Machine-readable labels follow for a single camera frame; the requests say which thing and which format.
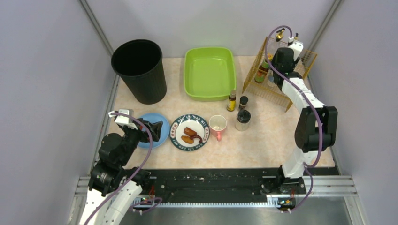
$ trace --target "black trash can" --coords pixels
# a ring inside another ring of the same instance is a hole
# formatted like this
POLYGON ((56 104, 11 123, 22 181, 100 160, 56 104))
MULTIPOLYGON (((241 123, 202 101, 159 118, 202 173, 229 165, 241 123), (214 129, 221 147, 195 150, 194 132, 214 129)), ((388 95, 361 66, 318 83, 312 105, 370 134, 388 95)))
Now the black trash can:
POLYGON ((166 95, 161 48, 149 40, 129 41, 112 55, 113 70, 143 104, 154 104, 166 95))

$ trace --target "fried food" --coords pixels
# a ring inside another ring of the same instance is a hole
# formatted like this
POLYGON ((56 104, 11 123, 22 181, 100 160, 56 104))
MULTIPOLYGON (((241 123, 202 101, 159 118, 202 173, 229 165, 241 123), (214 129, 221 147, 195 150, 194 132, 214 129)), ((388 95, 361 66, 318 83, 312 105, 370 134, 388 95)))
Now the fried food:
POLYGON ((197 135, 198 133, 196 133, 194 130, 190 129, 189 127, 186 127, 184 129, 184 134, 186 134, 190 137, 190 136, 197 135))
POLYGON ((188 144, 193 144, 193 142, 194 142, 193 139, 191 139, 189 136, 185 136, 185 135, 181 136, 181 139, 182 139, 184 142, 188 143, 188 144))

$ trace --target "green plastic tray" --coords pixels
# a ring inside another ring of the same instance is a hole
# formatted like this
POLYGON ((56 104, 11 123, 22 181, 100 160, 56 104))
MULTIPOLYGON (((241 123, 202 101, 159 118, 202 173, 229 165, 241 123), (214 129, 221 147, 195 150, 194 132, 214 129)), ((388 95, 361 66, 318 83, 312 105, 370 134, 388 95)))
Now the green plastic tray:
POLYGON ((185 92, 197 101, 227 99, 236 89, 232 52, 224 47, 193 48, 185 55, 185 92))

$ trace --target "blue plate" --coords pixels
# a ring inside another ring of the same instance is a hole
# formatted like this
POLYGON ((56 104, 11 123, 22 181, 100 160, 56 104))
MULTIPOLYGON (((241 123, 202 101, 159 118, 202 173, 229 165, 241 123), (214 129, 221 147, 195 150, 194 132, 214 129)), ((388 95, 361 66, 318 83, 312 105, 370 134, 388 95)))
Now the blue plate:
MULTIPOLYGON (((168 134, 170 132, 170 124, 168 123, 166 117, 164 117, 163 115, 160 115, 159 113, 147 113, 145 115, 140 116, 139 118, 142 118, 143 120, 149 121, 151 123, 163 121, 163 125, 161 128, 161 137, 158 142, 153 142, 152 149, 163 144, 164 141, 167 139, 168 134)), ((140 142, 140 143, 138 143, 138 147, 143 148, 143 149, 149 149, 149 143, 140 142)))

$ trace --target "beige countertop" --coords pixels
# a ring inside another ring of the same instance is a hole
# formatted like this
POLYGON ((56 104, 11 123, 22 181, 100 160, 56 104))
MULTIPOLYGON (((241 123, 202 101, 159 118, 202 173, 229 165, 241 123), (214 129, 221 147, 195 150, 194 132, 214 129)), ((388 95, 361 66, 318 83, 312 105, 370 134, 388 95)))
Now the beige countertop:
MULTIPOLYGON (((242 86, 254 59, 255 56, 234 57, 237 99, 242 96, 242 86)), ((279 167, 289 158, 296 146, 294 130, 299 119, 299 113, 294 107, 284 112, 282 107, 246 91, 243 95, 249 98, 246 109, 252 114, 252 119, 249 128, 240 132, 234 127, 237 109, 228 112, 226 100, 198 102, 188 97, 183 84, 183 58, 163 59, 163 67, 167 94, 162 101, 153 105, 139 103, 120 79, 114 110, 133 109, 136 118, 145 113, 160 113, 170 124, 184 114, 199 115, 207 122, 211 116, 219 114, 227 119, 228 125, 220 142, 214 136, 210 136, 207 143, 195 151, 179 150, 168 138, 163 145, 152 150, 144 168, 279 167)), ((123 131, 114 122, 109 127, 109 133, 123 135, 123 131)), ((126 167, 132 168, 141 164, 146 153, 147 150, 138 147, 126 167)), ((318 166, 334 165, 330 149, 326 149, 321 155, 318 166)))

